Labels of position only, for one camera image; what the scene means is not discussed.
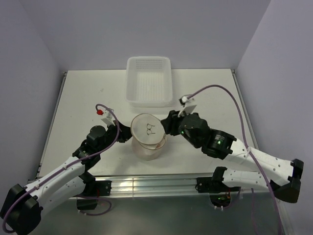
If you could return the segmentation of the mesh laundry bag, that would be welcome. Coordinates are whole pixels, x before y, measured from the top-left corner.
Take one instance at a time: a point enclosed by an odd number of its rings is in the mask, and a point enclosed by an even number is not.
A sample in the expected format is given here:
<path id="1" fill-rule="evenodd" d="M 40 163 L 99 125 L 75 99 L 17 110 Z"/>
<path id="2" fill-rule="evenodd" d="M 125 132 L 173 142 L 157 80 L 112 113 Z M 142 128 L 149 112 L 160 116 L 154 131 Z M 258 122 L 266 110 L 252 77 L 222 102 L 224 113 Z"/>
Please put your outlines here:
<path id="1" fill-rule="evenodd" d="M 148 113 L 133 118 L 131 134 L 134 154 L 145 161 L 158 158 L 167 141 L 161 121 Z"/>

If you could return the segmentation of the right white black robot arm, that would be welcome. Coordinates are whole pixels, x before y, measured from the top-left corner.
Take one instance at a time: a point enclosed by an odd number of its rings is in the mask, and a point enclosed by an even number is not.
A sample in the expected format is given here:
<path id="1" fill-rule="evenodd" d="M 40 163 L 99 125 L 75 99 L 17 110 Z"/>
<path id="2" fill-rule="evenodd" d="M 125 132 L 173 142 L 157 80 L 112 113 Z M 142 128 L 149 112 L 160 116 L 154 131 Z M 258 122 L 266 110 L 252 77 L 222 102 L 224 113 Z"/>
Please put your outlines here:
<path id="1" fill-rule="evenodd" d="M 301 188 L 304 163 L 279 159 L 245 144 L 233 135 L 211 129 L 207 121 L 197 113 L 179 116 L 170 111 L 161 121 L 167 135 L 183 136 L 203 154 L 222 161 L 247 167 L 248 171 L 233 170 L 218 166 L 211 177 L 198 177 L 196 190 L 199 193 L 239 191 L 242 188 L 271 189 L 275 198 L 296 203 Z"/>

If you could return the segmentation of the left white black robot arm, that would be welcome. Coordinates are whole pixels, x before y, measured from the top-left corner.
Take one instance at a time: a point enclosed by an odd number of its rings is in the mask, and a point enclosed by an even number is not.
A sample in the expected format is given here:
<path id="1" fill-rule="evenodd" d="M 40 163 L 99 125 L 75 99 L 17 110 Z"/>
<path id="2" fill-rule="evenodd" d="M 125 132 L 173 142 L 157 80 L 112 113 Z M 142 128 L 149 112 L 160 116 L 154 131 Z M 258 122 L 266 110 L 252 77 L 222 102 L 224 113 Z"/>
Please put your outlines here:
<path id="1" fill-rule="evenodd" d="M 131 137 L 130 128 L 121 123 L 92 127 L 80 147 L 59 167 L 26 186 L 12 186 L 0 211 L 3 231 L 27 235 L 45 214 L 67 199 L 95 193 L 95 178 L 88 170 L 100 161 L 102 152 Z"/>

